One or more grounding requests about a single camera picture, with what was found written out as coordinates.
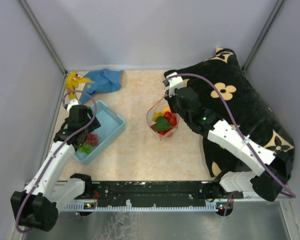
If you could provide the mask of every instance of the beige tabletop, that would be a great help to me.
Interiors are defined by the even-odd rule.
[[[129,70],[121,75],[122,88],[97,93],[109,108],[125,119],[125,131],[89,165],[70,159],[60,180],[74,173],[95,181],[190,181],[210,180],[202,138],[181,119],[173,137],[160,141],[147,125],[148,110],[164,95],[163,70]],[[68,112],[61,107],[54,132]]]

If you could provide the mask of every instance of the floral blanket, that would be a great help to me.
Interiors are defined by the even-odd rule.
[[[232,49],[217,48],[214,56],[190,67],[169,70],[164,73],[164,76],[173,72],[198,74],[210,80],[226,100],[245,136],[250,135],[252,141],[271,151],[287,152],[293,161],[295,154],[293,139],[246,79]],[[213,110],[229,124],[232,123],[215,90],[201,79],[192,77],[183,77],[183,79],[189,79],[187,87],[198,93],[202,106]],[[250,171],[247,165],[222,146],[206,139],[202,144],[211,177],[217,176],[220,172]]]

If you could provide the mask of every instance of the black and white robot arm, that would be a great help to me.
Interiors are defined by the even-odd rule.
[[[89,185],[92,185],[91,177],[79,173],[72,175],[63,186],[55,189],[68,160],[86,141],[87,134],[101,126],[94,118],[86,129],[69,138],[92,119],[93,112],[76,99],[68,103],[67,111],[69,117],[65,119],[61,129],[56,133],[50,152],[39,171],[22,192],[15,191],[11,196],[13,214],[20,226],[50,231],[58,219],[59,212],[69,202],[78,196],[89,195],[91,192],[89,189]],[[29,197],[23,209],[20,209],[27,195]]]
[[[265,200],[274,201],[283,187],[269,175],[247,144],[250,144],[261,161],[284,185],[291,177],[290,156],[284,151],[274,153],[253,142],[249,136],[243,139],[227,121],[201,106],[198,94],[192,88],[184,87],[181,76],[173,77],[174,75],[177,73],[172,73],[168,80],[163,81],[164,98],[171,111],[178,113],[193,132],[222,146],[251,169],[248,172],[222,172],[218,176],[219,184],[228,193],[256,192]]]

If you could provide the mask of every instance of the blue tray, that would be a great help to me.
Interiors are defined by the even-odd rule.
[[[92,111],[95,111],[94,105],[91,106]],[[101,127],[92,132],[98,136],[99,145],[91,147],[93,150],[90,154],[76,151],[74,158],[83,164],[91,163],[106,147],[109,146],[117,137],[120,136],[126,129],[125,120],[118,114],[108,108],[104,101],[96,102],[96,118],[101,124]]]

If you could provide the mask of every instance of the blue cloth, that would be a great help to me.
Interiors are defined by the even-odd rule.
[[[112,93],[121,88],[120,76],[121,71],[111,71],[109,69],[102,69],[97,71],[90,71],[85,78],[89,78],[92,82],[87,82],[83,88],[83,91],[87,92],[91,96],[95,93]],[[82,94],[79,101],[84,104],[89,100],[89,97]]]

